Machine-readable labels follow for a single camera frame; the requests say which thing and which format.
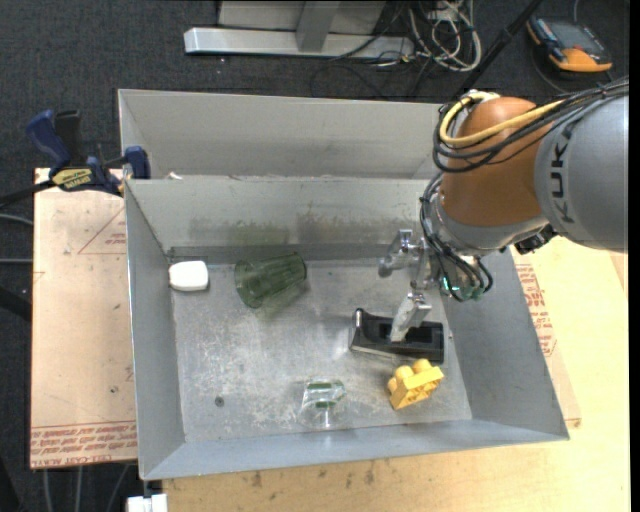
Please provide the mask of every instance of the green glass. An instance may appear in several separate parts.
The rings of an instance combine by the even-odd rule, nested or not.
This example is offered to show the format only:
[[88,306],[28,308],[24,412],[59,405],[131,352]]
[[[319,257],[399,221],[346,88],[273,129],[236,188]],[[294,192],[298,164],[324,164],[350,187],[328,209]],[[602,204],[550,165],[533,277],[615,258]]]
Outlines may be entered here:
[[297,253],[260,261],[239,261],[235,267],[236,290],[247,306],[262,303],[307,278],[307,266]]

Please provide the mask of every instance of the gray metal tray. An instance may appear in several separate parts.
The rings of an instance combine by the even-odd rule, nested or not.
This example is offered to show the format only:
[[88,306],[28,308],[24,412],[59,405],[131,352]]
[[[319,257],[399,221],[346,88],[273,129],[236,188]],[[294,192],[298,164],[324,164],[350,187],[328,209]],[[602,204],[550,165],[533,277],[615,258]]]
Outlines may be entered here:
[[[285,132],[300,116],[309,116],[315,126],[313,112],[326,115],[317,110],[322,105],[346,116],[349,130],[358,126],[360,110],[365,120],[384,114],[391,128],[425,131],[436,108],[402,105],[395,111],[375,102],[305,104],[290,98],[121,92],[123,145],[145,141],[155,175],[129,181],[125,193],[142,478],[566,439],[508,253],[485,259],[495,289],[481,301],[458,304],[431,295],[428,319],[443,322],[447,334],[441,365],[445,379],[426,401],[392,409],[386,381],[404,361],[351,352],[352,315],[358,307],[393,315],[408,291],[408,274],[380,278],[377,259],[398,229],[419,227],[422,175],[432,172],[424,168],[427,158],[396,137],[399,147],[384,158],[397,160],[397,175],[367,172],[370,167],[352,159],[362,148],[345,142],[345,123],[327,128],[325,122],[318,125],[323,127],[318,137],[342,151],[342,167],[336,157],[326,169],[311,162],[319,165],[317,176],[291,174],[289,158],[317,150],[309,142],[298,152],[291,141],[289,153],[270,153],[261,176],[238,174],[231,153],[217,167],[207,153],[204,118],[208,114],[215,124],[215,113],[231,107],[242,117],[247,105],[257,109],[258,119],[264,109],[290,111],[280,120]],[[196,120],[191,132],[182,117],[167,128],[182,125],[186,131],[178,138],[191,140],[188,151],[181,152],[176,143],[182,159],[170,157],[182,162],[185,172],[160,158],[168,143],[162,117],[176,115]],[[363,132],[369,129],[362,127]],[[255,170],[269,135],[259,123],[247,130],[260,133],[248,134],[238,158]],[[385,130],[376,136],[393,137]],[[341,144],[350,151],[341,150]],[[275,174],[277,160],[287,175],[268,176]],[[205,165],[211,166],[208,174]],[[339,175],[336,169],[349,172]],[[162,179],[171,171],[182,179]],[[308,265],[304,286],[270,306],[247,308],[234,289],[234,263],[290,251],[300,253]],[[169,265],[192,259],[207,263],[208,289],[172,290]],[[314,431],[296,421],[303,382],[319,374],[342,379],[347,389],[348,421],[333,430]]]

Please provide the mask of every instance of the yellow toy block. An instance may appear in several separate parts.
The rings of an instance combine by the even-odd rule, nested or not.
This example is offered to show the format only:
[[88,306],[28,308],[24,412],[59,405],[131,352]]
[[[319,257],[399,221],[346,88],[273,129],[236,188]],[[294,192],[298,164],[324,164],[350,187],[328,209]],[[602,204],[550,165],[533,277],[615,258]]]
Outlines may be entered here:
[[418,359],[413,367],[405,365],[396,368],[394,376],[387,383],[392,407],[398,410],[429,398],[443,378],[442,370],[431,366],[427,359]]

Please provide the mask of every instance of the electronic device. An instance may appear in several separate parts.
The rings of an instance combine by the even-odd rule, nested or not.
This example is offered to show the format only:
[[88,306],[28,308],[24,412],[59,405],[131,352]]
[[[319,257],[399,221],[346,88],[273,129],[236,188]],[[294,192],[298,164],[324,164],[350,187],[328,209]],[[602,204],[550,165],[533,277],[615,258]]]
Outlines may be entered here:
[[611,55],[593,31],[568,18],[531,16],[526,24],[533,42],[553,67],[568,73],[600,73],[611,69]]

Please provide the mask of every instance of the dark spot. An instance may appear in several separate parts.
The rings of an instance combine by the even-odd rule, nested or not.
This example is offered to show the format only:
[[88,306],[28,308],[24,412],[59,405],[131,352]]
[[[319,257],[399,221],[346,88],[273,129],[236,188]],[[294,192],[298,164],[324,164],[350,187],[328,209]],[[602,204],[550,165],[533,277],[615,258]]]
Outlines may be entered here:
[[253,487],[262,487],[262,476],[260,476],[260,471],[256,471],[256,474],[253,475],[251,485]]

